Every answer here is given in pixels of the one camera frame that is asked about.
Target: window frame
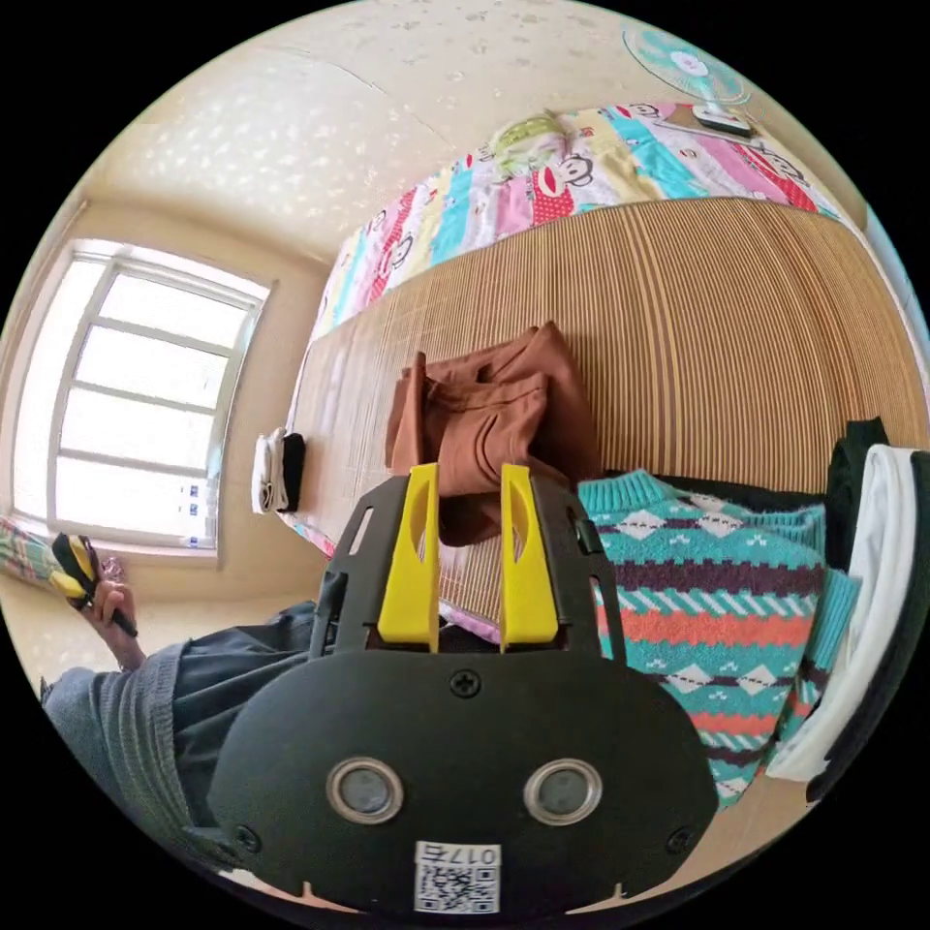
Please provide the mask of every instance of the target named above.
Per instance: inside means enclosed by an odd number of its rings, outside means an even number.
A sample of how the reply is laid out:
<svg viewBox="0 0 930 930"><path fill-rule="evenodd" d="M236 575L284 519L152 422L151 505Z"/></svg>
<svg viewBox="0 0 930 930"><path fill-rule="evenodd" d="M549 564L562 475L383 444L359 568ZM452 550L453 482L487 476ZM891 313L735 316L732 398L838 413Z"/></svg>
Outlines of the window frame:
<svg viewBox="0 0 930 930"><path fill-rule="evenodd" d="M95 250L93 248L95 242L103 242L104 245L111 246L112 248ZM264 296L247 294L230 285L200 277L191 271L179 270L158 264L149 259L139 258L138 255L135 254L139 251L148 254L152 252L161 252L167 256L180 259L185 263L193 262L207 268L215 268L218 273L224 276L239 277L243 282L247 281L253 288L261 289L264 292ZM84 307L77 328L75 329L64 370L55 395L52 420L49 424L48 459L46 461L46 517L42 518L34 513L23 511L16 506L14 489L16 433L18 432L19 413L26 371L31 364L36 340L42 332L51 303L58 293L61 282L68 269L75 261L100 264L104 267L104 270L92 296ZM119 275L135 277L156 285L176 287L179 290L187 291L191 294L219 300L242 310L245 313L245 317L239 327L233 345L231 347L222 346L217 343L178 336L161 329L101 317L100 313L109 294L109 290ZM7 385L7 400L4 403L4 407L7 407L8 404L10 405L8 408L9 417L5 411L4 420L13 427L12 440L9 443L8 453L5 455L8 472L5 491L9 495L8 510L12 519L28 528L30 532L37 533L47 539L52 539L59 532L83 534L91 538L102 551L125 551L143 554L159 554L162 556L196 555L211 560L218 560L222 532L223 465L226 457L230 424L232 422L235 391L252 336L257 327L261 313L274 292L275 285L276 282L274 281L265 282L256 280L252 277L246 278L241 274L235 275L219 266L205 262L200 257L194 258L178 253L169 253L164 249L154 250L135 243L113 243L99 239L78 237L67 241L59 250L54 262L51 263L51 267L47 270L46 276L41 279L37 283L37 287L33 289L32 296L34 299L30 300L26 311L28 317L34 318L27 323L28 330L30 330L29 334L26 336L26 333L23 332L23 340L19 345L13 348L14 356L24 357L24 365L20 369L21 375L15 379L15 383L13 383L13 379L11 379L11 382ZM161 397L152 397L132 391L90 385L81 381L78 378L78 367L80 365L87 336L94 326L157 339L172 345L210 352L211 354L224 357L227 360L226 368L217 395L215 409L211 410L205 407L202 408L198 405L178 403ZM194 411L212 416L213 423L208 444L206 465L202 469L165 466L154 462L111 457L99 453L84 452L78 449L68 449L64 447L62 445L61 436L62 427L64 424L68 397L73 388L89 389L109 396L152 402L168 409ZM200 542L197 546L191 546L185 545L177 536L167 536L142 531L114 530L105 526L76 524L71 521L59 519L55 507L57 460L59 456L117 466L139 467L149 472L180 475L204 481L215 502L213 505L214 516L210 518L207 524L208 528L211 530L208 540Z"/></svg>

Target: bamboo mat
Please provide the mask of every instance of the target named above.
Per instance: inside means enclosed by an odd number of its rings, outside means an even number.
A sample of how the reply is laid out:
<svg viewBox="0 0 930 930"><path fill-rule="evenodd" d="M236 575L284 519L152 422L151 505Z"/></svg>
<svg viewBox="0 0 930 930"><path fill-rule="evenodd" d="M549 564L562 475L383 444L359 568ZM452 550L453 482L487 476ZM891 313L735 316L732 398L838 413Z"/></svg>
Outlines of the bamboo mat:
<svg viewBox="0 0 930 930"><path fill-rule="evenodd" d="M595 210L440 264L310 346L291 428L297 523L337 540L386 478L393 387L416 351L455 357L553 320L588 388L606 468L823 490L848 419L930 449L926 388L859 241L739 199ZM500 543L444 550L441 597L496 620Z"/></svg>

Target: knit sweater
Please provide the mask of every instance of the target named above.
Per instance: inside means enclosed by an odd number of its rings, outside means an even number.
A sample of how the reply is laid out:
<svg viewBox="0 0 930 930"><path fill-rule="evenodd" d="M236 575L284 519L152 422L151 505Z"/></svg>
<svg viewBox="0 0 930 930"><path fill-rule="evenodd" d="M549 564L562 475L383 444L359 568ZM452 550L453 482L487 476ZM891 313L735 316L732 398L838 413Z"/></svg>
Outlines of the knit sweater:
<svg viewBox="0 0 930 930"><path fill-rule="evenodd" d="M643 471L578 497L614 566L627 662L689 713L729 806L779 725L810 712L849 623L858 585L825 565L823 507L753 513Z"/></svg>
<svg viewBox="0 0 930 930"><path fill-rule="evenodd" d="M42 703L77 761L136 826L170 853L214 871L236 862L190 837L194 826L174 762L172 702L184 644L131 672L66 671Z"/></svg>

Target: window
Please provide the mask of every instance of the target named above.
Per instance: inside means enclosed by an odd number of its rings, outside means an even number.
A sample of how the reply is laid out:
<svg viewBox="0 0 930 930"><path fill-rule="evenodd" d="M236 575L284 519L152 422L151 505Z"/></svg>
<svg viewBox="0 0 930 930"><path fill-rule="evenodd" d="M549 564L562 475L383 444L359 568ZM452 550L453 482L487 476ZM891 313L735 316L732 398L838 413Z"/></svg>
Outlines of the window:
<svg viewBox="0 0 930 930"><path fill-rule="evenodd" d="M15 512L49 534L215 549L233 389L268 288L101 240L69 258L19 397Z"/></svg>

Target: black pants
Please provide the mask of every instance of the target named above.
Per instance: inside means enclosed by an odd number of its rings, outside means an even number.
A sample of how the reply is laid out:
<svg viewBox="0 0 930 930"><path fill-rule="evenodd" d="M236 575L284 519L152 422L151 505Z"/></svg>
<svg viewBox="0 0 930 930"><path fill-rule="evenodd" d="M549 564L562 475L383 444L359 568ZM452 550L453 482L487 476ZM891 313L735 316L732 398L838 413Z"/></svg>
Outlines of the black pants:
<svg viewBox="0 0 930 930"><path fill-rule="evenodd" d="M174 758L194 822L215 826L206 803L216 761L246 701L279 675L307 661L316 605L305 601L267 623L230 627L193 639L181 654L174 687ZM444 652L499 647L447 626Z"/></svg>

